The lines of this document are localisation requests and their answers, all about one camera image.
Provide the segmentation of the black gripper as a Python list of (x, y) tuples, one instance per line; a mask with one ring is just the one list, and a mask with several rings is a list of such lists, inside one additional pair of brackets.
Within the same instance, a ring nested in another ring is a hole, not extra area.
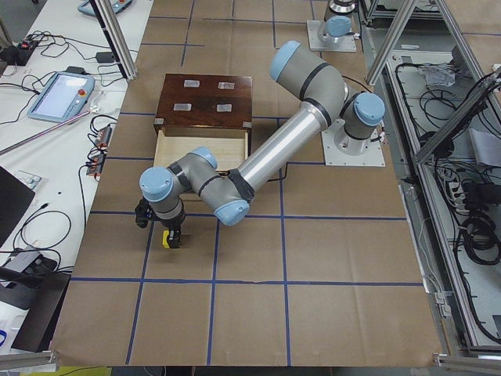
[(166, 249), (180, 248), (182, 246), (182, 224), (186, 218), (184, 203), (178, 201), (172, 214), (167, 219), (161, 218), (151, 207), (150, 203), (142, 198), (135, 207), (135, 224), (146, 228), (148, 222), (160, 222), (166, 230), (163, 231), (163, 247)]

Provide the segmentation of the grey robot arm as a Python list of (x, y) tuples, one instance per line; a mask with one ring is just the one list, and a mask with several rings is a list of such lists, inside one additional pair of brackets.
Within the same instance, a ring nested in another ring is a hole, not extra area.
[(355, 0), (329, 0), (324, 13), (321, 35), (326, 39), (341, 38), (351, 33), (351, 15)]
[(205, 146), (191, 150), (166, 167), (150, 167), (139, 178), (142, 197), (135, 208), (135, 224), (164, 226), (165, 248), (179, 248), (186, 217), (182, 195), (196, 194), (226, 226), (240, 222), (255, 194), (315, 135), (336, 123), (340, 151), (360, 154), (385, 114), (375, 93), (354, 92), (341, 73), (300, 42), (286, 42), (269, 69), (271, 78), (301, 102), (298, 111), (266, 132), (253, 153), (225, 175)]

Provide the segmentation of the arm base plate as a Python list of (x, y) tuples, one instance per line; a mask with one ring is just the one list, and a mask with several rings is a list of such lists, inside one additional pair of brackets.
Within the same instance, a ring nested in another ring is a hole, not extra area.
[(356, 52), (351, 19), (334, 16), (328, 21), (307, 21), (308, 44), (313, 52)]
[(327, 167), (374, 167), (384, 168), (384, 154), (377, 127), (372, 127), (369, 138), (353, 139), (344, 129), (344, 121), (338, 120), (327, 130), (321, 131), (323, 156)]

